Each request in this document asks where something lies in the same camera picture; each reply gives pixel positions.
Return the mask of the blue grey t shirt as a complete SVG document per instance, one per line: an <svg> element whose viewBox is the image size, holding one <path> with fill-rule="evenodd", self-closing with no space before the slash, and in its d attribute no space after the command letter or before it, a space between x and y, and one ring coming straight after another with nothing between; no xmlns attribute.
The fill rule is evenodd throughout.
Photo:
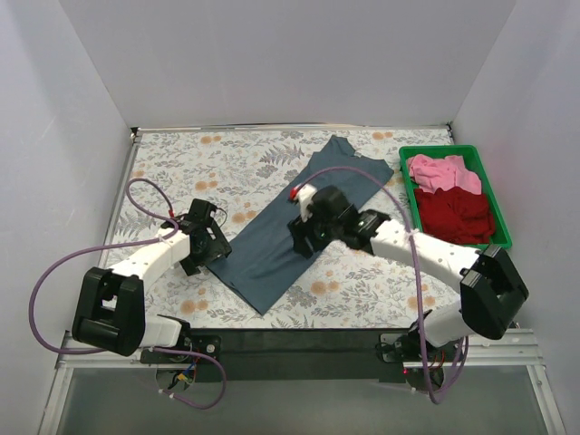
<svg viewBox="0 0 580 435"><path fill-rule="evenodd" d="M293 250L287 224L299 216L299 209L288 202L288 197L294 186L329 167L338 170L316 177L312 184L319 189L336 186L357 208L371 199L379 188L364 176L347 171L347 167L360 169L382 184L393 175L393 169L385 160L358 157L347 139L333 136L277 197L234 237L230 242L230 255L208 266L219 281L260 314L265 314L318 257L305 258Z"/></svg>

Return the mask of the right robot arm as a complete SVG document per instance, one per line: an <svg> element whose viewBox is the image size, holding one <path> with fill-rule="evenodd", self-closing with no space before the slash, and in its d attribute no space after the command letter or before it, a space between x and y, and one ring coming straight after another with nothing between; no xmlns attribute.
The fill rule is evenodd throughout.
<svg viewBox="0 0 580 435"><path fill-rule="evenodd" d="M499 340L529 297L501 246L477 250L412 233L385 213L358 209L335 186L295 187L289 200L300 209L288 229L301 256L310 258L341 241L372 256L419 266L459 295L457 303L419 316L407 333L390 343L399 356L411 357L422 349L434 352L472 334Z"/></svg>

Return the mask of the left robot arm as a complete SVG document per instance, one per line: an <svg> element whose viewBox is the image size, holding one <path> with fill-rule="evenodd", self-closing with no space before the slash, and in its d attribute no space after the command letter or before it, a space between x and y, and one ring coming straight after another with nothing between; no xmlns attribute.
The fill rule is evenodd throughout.
<svg viewBox="0 0 580 435"><path fill-rule="evenodd" d="M108 269L90 269L82 280L72 338L122 356L140 348L183 344L186 323L146 315L145 294L173 266L193 276L232 252L214 218L218 210L218 206L196 198L188 212L177 217L175 235L170 234L173 225L165 223L154 244Z"/></svg>

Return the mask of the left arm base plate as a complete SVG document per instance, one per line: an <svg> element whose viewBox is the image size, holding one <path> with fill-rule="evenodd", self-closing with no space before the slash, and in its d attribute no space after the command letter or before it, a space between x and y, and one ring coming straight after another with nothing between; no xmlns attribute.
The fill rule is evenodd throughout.
<svg viewBox="0 0 580 435"><path fill-rule="evenodd" d="M140 353L140 362L144 364L190 364L196 362L198 357L193 357L184 352L201 353L212 359L219 357L221 337L211 334L186 334L181 335L177 344L171 347L179 353L161 353L151 349L143 349Z"/></svg>

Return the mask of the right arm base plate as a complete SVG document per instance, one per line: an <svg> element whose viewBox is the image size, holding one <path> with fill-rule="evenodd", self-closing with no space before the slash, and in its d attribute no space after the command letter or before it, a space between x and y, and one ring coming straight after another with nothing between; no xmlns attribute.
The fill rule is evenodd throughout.
<svg viewBox="0 0 580 435"><path fill-rule="evenodd" d="M441 347L435 347L426 342L428 364L450 362L459 349L459 340L452 341ZM382 333L375 351L381 361L386 363L420 362L421 343L417 332L412 333Z"/></svg>

